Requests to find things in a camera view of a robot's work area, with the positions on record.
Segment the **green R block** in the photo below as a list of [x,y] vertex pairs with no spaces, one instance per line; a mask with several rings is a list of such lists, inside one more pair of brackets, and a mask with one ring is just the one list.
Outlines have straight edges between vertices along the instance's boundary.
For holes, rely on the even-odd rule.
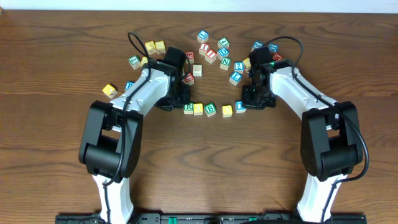
[[194,113],[193,112],[193,105],[194,105],[194,103],[189,103],[189,104],[184,105],[183,112],[185,114],[193,114]]

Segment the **blue T block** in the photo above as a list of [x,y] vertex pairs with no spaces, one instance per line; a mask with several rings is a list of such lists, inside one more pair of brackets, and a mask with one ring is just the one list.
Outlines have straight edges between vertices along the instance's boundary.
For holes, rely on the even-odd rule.
[[246,108],[243,105],[242,101],[235,102],[236,113],[244,113]]

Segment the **yellow O block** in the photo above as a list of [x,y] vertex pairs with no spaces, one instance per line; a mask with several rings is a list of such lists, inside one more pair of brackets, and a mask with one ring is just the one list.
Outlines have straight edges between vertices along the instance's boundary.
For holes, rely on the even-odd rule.
[[203,104],[202,103],[194,103],[193,104],[193,114],[195,116],[199,116],[203,114]]

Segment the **green B block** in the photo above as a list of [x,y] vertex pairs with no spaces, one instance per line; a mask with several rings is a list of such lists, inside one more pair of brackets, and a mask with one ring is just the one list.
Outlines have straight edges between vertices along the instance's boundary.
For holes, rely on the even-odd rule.
[[216,107],[213,103],[209,103],[204,107],[205,114],[207,117],[213,116],[216,114]]

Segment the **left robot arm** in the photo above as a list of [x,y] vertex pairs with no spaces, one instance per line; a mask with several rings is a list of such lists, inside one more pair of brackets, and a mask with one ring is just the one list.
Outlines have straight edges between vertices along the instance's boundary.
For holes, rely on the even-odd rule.
[[91,104],[79,150],[98,186],[102,223],[127,223],[134,211],[129,178],[141,152],[144,116],[153,106],[166,111],[190,101],[182,83],[183,60],[150,60],[137,82],[109,103]]

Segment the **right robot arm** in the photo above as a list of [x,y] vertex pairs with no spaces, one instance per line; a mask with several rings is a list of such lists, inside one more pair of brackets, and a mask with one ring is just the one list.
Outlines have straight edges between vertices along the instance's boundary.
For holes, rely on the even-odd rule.
[[263,110],[281,98],[300,118],[300,156],[308,175],[297,212],[305,222],[327,221],[340,185],[363,160],[356,107],[325,96],[288,59],[250,64],[252,83],[243,86],[243,105]]

